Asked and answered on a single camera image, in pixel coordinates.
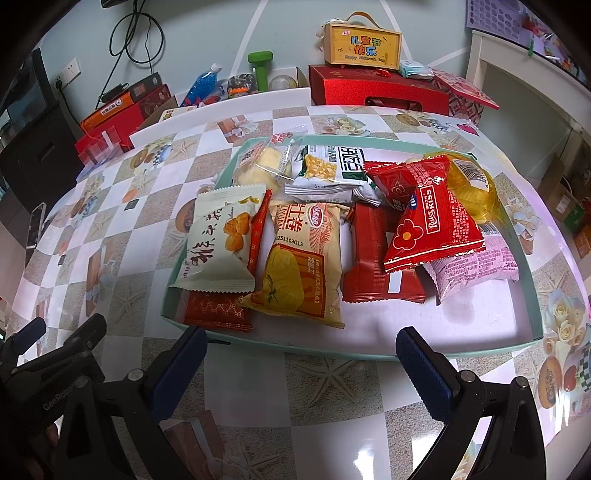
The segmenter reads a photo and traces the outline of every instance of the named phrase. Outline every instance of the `light blue wall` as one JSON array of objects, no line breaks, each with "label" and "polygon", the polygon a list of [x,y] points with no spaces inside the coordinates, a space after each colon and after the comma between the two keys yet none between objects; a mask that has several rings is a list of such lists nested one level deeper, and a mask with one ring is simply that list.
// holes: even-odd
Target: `light blue wall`
[{"label": "light blue wall", "polygon": [[[461,49],[462,54],[438,65],[438,68],[464,75],[471,32],[464,28],[465,0],[268,0],[248,42],[246,53],[272,50],[274,66],[298,66],[307,72],[310,63],[321,63],[322,53],[315,48],[315,33],[332,18],[346,18],[364,10],[384,28],[392,28],[383,3],[391,9],[408,44],[411,57],[431,63]],[[259,0],[147,0],[145,11],[162,25],[166,35],[164,54],[156,66],[171,92],[190,87],[195,77],[215,61],[224,66],[220,75],[228,75],[239,46]],[[41,45],[48,77],[56,74],[77,57],[82,75],[64,92],[78,118],[90,113],[113,65],[108,53],[109,36],[115,23],[131,11],[131,3],[103,9],[99,0],[82,0],[48,34]],[[144,58],[147,23],[138,29],[134,52]],[[124,28],[115,36],[121,45]],[[149,46],[158,44],[152,27]],[[244,56],[239,72],[249,70]],[[148,70],[122,59],[110,86],[133,83]],[[532,178],[541,178],[549,154],[560,147],[567,127],[541,100],[516,81],[500,73],[491,73],[485,91],[498,101],[500,112],[487,111],[483,131],[491,134],[497,145],[518,170]],[[544,131],[538,138],[537,128]]]}]

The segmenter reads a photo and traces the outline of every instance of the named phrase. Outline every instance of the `table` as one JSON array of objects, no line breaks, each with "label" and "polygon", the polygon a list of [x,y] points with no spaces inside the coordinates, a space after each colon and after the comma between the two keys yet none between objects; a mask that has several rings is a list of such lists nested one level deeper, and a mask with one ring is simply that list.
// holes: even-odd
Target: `table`
[{"label": "table", "polygon": [[[146,160],[147,152],[131,151],[100,167],[65,197],[21,279],[9,333],[38,314],[48,325],[45,337],[25,357],[60,346],[88,318],[88,302],[103,289],[112,294],[94,308],[105,315],[108,329],[94,353],[107,381],[149,365],[180,336],[159,315],[170,269],[184,242],[185,234],[175,222],[178,211],[196,193],[213,188],[216,175],[248,138],[296,125],[306,125],[310,134],[335,131],[336,117],[345,115],[356,122],[361,135],[472,152],[495,179],[528,254],[545,335],[523,351],[452,362],[485,381],[528,378],[547,444],[591,406],[586,367],[585,377],[571,391],[565,391],[559,379],[554,405],[538,395],[538,377],[547,382],[547,358],[555,356],[563,371],[572,373],[589,355],[589,303],[582,279],[548,210],[509,159],[469,121],[440,115],[368,106],[249,113],[248,122],[237,125],[232,143],[213,122],[150,145],[148,150],[160,148],[148,159],[158,164],[149,173],[137,170],[143,169],[139,158]],[[87,295],[89,261],[98,262],[101,270],[100,281]],[[557,324],[557,317],[565,323]],[[429,417],[397,362],[236,345],[209,346],[173,419],[162,427],[205,409],[211,410],[225,445],[224,461],[240,472],[236,478],[250,474],[258,480],[371,478],[371,473],[376,479],[405,479],[442,427]],[[486,420],[481,421],[469,458],[474,458],[486,427]],[[129,437],[123,436],[125,448],[128,443]],[[132,454],[131,461],[136,473],[146,478],[140,459]]]}]

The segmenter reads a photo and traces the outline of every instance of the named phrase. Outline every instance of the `screw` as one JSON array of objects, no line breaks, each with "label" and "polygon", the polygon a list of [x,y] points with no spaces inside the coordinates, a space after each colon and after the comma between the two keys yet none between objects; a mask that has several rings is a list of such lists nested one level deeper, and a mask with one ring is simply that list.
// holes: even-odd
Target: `screw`
[{"label": "screw", "polygon": [[137,382],[144,376],[144,371],[141,368],[134,368],[127,374],[127,378],[132,382]]},{"label": "screw", "polygon": [[76,380],[74,382],[74,386],[76,388],[84,388],[87,383],[88,383],[88,377],[85,375],[82,375],[81,377],[76,378]]},{"label": "screw", "polygon": [[472,382],[474,382],[474,380],[476,380],[476,375],[474,372],[472,372],[470,370],[462,370],[460,372],[460,378],[464,382],[472,383]]},{"label": "screw", "polygon": [[516,377],[515,378],[515,382],[521,388],[526,388],[526,387],[529,387],[530,386],[530,383],[527,381],[527,378],[525,378],[525,377]]}]

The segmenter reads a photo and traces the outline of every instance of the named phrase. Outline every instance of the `red bag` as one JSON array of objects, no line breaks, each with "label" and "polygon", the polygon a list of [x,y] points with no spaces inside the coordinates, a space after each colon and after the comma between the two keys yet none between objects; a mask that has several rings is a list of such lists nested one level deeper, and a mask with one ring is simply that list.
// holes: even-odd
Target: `red bag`
[{"label": "red bag", "polygon": [[400,212],[357,203],[349,216],[355,260],[343,276],[343,300],[355,303],[400,299],[424,303],[425,291],[413,269],[392,274],[384,270],[388,234],[396,231]]},{"label": "red bag", "polygon": [[411,164],[368,162],[365,168],[388,199],[407,202],[384,257],[387,273],[486,249],[474,220],[447,189],[447,157]]},{"label": "red bag", "polygon": [[[262,231],[269,210],[272,191],[267,190],[261,208],[251,223],[251,252],[247,269],[253,275],[256,272],[259,250],[261,249]],[[228,328],[250,332],[252,324],[249,317],[251,310],[240,306],[246,293],[214,293],[190,291],[185,313],[185,325],[198,325],[203,328]]]}]

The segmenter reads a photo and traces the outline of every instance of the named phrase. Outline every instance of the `green dumbbell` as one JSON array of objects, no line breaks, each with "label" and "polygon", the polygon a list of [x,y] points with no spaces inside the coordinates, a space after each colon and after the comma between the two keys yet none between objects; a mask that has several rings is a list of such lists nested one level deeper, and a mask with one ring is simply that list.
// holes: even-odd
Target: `green dumbbell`
[{"label": "green dumbbell", "polygon": [[255,66],[256,82],[259,92],[268,92],[267,62],[273,60],[271,51],[254,51],[248,54],[248,61]]}]

